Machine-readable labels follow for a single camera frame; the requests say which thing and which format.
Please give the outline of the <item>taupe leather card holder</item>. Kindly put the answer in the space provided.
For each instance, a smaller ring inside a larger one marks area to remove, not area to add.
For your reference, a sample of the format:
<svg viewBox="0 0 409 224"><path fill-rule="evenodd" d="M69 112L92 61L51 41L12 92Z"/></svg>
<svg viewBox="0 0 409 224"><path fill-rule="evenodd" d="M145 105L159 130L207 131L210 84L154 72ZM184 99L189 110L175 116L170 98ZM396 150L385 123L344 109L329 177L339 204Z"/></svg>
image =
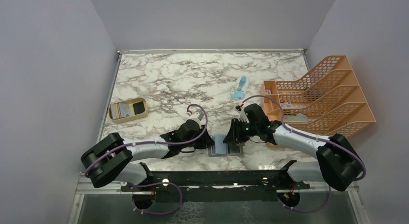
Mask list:
<svg viewBox="0 0 409 224"><path fill-rule="evenodd" d="M226 135L215 134L211 136L214 144L209 149L209 157L217 156L242 156L244 154L243 146L237 144L227 144L224 143Z"/></svg>

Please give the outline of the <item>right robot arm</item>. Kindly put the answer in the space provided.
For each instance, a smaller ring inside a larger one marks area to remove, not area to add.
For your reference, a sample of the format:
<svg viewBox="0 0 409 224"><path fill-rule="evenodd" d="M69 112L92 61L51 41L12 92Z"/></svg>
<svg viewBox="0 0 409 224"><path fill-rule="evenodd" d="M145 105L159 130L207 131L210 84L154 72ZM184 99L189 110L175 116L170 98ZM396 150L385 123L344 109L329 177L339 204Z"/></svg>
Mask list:
<svg viewBox="0 0 409 224"><path fill-rule="evenodd" d="M341 134L331 137L313 135L279 120L269 120L261 106L251 104L241 110L246 121L232 119L225 144L242 144L253 136L263 142L282 145L313 157L312 162L296 161L278 176L279 184L289 189L297 182L325 182L331 188L345 191L366 173L363 161Z"/></svg>

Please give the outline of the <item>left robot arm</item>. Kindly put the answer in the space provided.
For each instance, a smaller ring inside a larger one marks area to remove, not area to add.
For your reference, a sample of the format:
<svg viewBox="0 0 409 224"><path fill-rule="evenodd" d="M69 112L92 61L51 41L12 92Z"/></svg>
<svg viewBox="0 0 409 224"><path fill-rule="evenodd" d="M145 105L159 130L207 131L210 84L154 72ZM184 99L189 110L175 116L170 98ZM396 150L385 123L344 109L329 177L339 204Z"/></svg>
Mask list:
<svg viewBox="0 0 409 224"><path fill-rule="evenodd" d="M155 139L125 143L119 133L111 133L81 156L85 177L95 188L111 182L126 182L147 190L154 176L144 159L167 159L184 153L185 148L207 149L215 142L207 127L189 119L178 129Z"/></svg>

